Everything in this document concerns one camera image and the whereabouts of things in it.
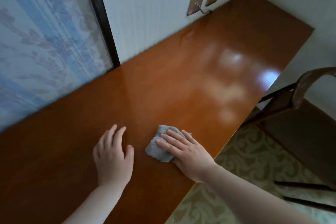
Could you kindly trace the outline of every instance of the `gray cloth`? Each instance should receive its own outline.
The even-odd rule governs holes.
[[[172,154],[170,154],[168,151],[165,151],[160,146],[156,144],[156,140],[165,141],[163,138],[160,137],[161,134],[167,135],[167,130],[171,129],[172,131],[178,133],[179,135],[185,137],[177,128],[166,126],[166,125],[160,125],[157,129],[157,132],[155,134],[155,137],[150,141],[149,145],[146,147],[145,152],[147,155],[152,156],[153,158],[157,159],[160,162],[166,162],[168,163],[170,160],[174,158]]]

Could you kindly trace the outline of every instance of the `forearm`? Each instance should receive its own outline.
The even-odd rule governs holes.
[[[204,174],[204,183],[220,196],[242,223],[317,222],[285,201],[214,165]]]
[[[120,185],[99,186],[63,224],[103,224],[123,192]]]

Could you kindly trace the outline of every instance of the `blue floral wallpaper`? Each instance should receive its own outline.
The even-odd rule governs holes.
[[[112,68],[90,0],[1,0],[0,131]]]

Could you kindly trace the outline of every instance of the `glossy wooden tabletop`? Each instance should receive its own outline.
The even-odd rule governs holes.
[[[5,130],[1,222],[61,223],[97,186],[92,148],[116,123],[135,160],[107,223],[164,223],[194,182],[145,154],[158,125],[215,157],[312,31],[266,0],[234,0]]]

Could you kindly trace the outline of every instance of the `patterned carpet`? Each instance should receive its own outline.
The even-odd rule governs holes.
[[[216,162],[280,197],[296,197],[336,206],[336,192],[280,188],[273,180],[322,183],[307,168],[256,126],[238,130],[216,157]],[[336,223],[336,214],[290,203],[321,224]],[[231,210],[205,184],[197,183],[166,224],[238,223]]]

